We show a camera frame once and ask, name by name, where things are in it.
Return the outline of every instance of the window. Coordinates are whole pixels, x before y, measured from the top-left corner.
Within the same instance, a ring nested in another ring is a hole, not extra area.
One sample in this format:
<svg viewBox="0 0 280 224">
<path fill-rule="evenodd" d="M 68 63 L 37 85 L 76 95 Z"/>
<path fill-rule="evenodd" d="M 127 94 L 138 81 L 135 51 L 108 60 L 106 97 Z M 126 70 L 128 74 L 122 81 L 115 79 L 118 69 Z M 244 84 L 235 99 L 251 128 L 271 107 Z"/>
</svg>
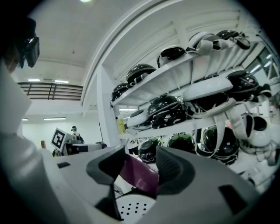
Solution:
<svg viewBox="0 0 280 224">
<path fill-rule="evenodd" d="M 270 79 L 278 76 L 278 73 L 276 71 L 277 66 L 272 59 L 272 55 L 266 48 L 264 48 L 261 53 L 255 58 L 255 60 L 253 60 L 252 63 L 246 68 L 246 70 L 251 72 L 252 74 L 255 74 L 260 69 L 263 69 L 265 71 L 266 76 L 268 76 L 270 72 Z"/>
</svg>

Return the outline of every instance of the ceiling light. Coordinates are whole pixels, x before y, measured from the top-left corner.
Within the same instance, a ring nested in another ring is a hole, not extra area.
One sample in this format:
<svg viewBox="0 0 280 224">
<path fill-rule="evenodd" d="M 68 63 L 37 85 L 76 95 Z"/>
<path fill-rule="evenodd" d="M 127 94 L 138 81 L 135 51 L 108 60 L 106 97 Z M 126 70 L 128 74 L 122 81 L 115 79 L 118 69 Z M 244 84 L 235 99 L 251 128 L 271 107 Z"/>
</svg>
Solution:
<svg viewBox="0 0 280 224">
<path fill-rule="evenodd" d="M 136 109 L 120 109 L 119 111 L 135 111 Z"/>
<path fill-rule="evenodd" d="M 65 120 L 65 117 L 51 117 L 51 118 L 43 118 L 45 121 L 50 121 L 50 120 Z"/>
<path fill-rule="evenodd" d="M 256 70 L 257 70 L 258 68 L 260 68 L 260 67 L 261 67 L 261 65 L 257 65 L 256 67 L 254 67 L 254 68 L 250 71 L 250 73 L 256 71 Z"/>
<path fill-rule="evenodd" d="M 268 63 L 266 63 L 266 64 L 264 65 L 264 67 L 268 67 L 270 64 L 271 64 L 271 61 L 269 61 Z"/>
<path fill-rule="evenodd" d="M 39 79 L 28 79 L 28 82 L 39 82 Z"/>
<path fill-rule="evenodd" d="M 55 80 L 55 82 L 59 82 L 59 83 L 69 83 L 68 81 L 63 81 L 63 80 Z"/>
</svg>

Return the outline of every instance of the green helmet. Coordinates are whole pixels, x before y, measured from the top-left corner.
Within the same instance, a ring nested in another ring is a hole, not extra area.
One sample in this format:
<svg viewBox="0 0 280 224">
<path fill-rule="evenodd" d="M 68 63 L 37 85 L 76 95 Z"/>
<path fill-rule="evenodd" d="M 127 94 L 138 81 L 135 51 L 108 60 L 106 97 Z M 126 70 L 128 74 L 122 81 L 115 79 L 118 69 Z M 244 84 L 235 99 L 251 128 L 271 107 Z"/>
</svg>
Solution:
<svg viewBox="0 0 280 224">
<path fill-rule="evenodd" d="M 195 153 L 195 143 L 190 134 L 179 134 L 169 138 L 167 147 Z"/>
</svg>

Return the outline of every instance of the helmet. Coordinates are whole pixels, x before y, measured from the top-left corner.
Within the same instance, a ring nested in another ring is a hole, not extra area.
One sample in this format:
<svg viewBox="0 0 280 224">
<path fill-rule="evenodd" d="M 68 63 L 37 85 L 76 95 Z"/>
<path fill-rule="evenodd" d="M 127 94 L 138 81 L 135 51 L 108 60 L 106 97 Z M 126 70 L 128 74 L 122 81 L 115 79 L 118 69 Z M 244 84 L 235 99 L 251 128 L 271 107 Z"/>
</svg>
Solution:
<svg viewBox="0 0 280 224">
<path fill-rule="evenodd" d="M 195 142 L 189 134 L 179 134 L 170 137 L 167 147 L 195 153 Z"/>
<path fill-rule="evenodd" d="M 240 140 L 246 140 L 255 147 L 264 147 L 271 142 L 271 129 L 267 121 L 255 114 L 252 114 L 247 105 L 242 102 L 247 110 L 245 116 L 241 117 L 236 108 L 226 111 L 234 135 Z"/>
<path fill-rule="evenodd" d="M 236 103 L 224 93 L 232 87 L 225 77 L 207 77 L 188 86 L 183 93 L 187 114 L 193 118 L 204 118 L 227 110 Z"/>
<path fill-rule="evenodd" d="M 127 73 L 126 81 L 128 83 L 128 88 L 131 88 L 136 83 L 139 83 L 146 76 L 144 74 L 151 74 L 156 69 L 148 64 L 138 64 L 133 66 Z"/>
<path fill-rule="evenodd" d="M 159 113 L 160 111 L 174 108 L 180 103 L 180 100 L 175 96 L 163 95 L 153 100 L 147 110 L 148 116 Z"/>
<path fill-rule="evenodd" d="M 231 82 L 225 77 L 206 78 L 189 85 L 183 93 L 183 101 L 191 101 L 217 93 L 223 93 L 233 88 Z"/>
<path fill-rule="evenodd" d="M 121 83 L 117 85 L 113 92 L 112 92 L 112 100 L 115 101 L 117 98 L 119 98 L 125 91 L 127 91 L 127 83 Z"/>
<path fill-rule="evenodd" d="M 227 76 L 233 88 L 227 91 L 230 97 L 237 101 L 250 100 L 252 93 L 257 90 L 259 83 L 255 76 L 247 71 L 236 71 Z"/>
<path fill-rule="evenodd" d="M 127 127 L 138 126 L 149 120 L 146 110 L 139 110 L 131 114 L 127 120 Z"/>
<path fill-rule="evenodd" d="M 215 34 L 210 33 L 210 32 L 198 32 L 189 39 L 189 46 L 193 47 L 193 48 L 196 48 L 198 43 L 202 39 L 206 39 L 206 38 L 211 37 L 213 35 L 215 35 Z"/>
<path fill-rule="evenodd" d="M 206 129 L 203 133 L 203 146 L 198 151 L 200 154 L 204 151 L 204 154 L 211 155 L 217 144 L 217 127 L 213 126 Z M 230 165 L 238 157 L 239 141 L 236 139 L 233 131 L 226 127 L 224 130 L 223 141 L 218 149 L 218 151 L 212 156 L 213 158 L 220 160 L 222 163 Z"/>
<path fill-rule="evenodd" d="M 222 30 L 217 33 L 221 39 L 228 40 L 230 37 L 237 37 L 239 34 L 234 30 Z"/>
<path fill-rule="evenodd" d="M 217 33 L 217 36 L 224 40 L 232 40 L 243 50 L 248 50 L 250 48 L 250 41 L 246 39 L 245 34 L 242 32 L 238 33 L 234 30 L 222 30 Z"/>
<path fill-rule="evenodd" d="M 183 104 L 176 104 L 175 107 L 167 108 L 152 115 L 151 127 L 154 129 L 171 126 L 187 119 Z"/>
<path fill-rule="evenodd" d="M 138 157 L 143 162 L 153 162 L 156 158 L 156 147 L 162 145 L 162 138 L 154 137 L 143 142 L 141 145 Z"/>
<path fill-rule="evenodd" d="M 157 57 L 157 66 L 160 68 L 161 66 L 167 64 L 168 62 L 179 58 L 184 53 L 185 50 L 178 45 L 172 45 L 167 48 L 164 48 L 161 50 L 161 53 Z"/>
</svg>

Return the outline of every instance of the yellow bottle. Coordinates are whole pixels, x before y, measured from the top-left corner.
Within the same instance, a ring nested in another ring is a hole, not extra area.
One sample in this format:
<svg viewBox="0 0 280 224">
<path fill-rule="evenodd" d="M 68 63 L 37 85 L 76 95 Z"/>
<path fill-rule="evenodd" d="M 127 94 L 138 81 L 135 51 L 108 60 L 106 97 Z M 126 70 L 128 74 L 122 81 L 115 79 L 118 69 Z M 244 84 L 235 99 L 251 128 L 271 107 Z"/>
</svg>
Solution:
<svg viewBox="0 0 280 224">
<path fill-rule="evenodd" d="M 126 133 L 126 129 L 124 127 L 123 119 L 122 118 L 118 119 L 118 124 L 119 124 L 119 131 L 120 131 L 120 133 L 121 134 L 125 134 Z"/>
</svg>

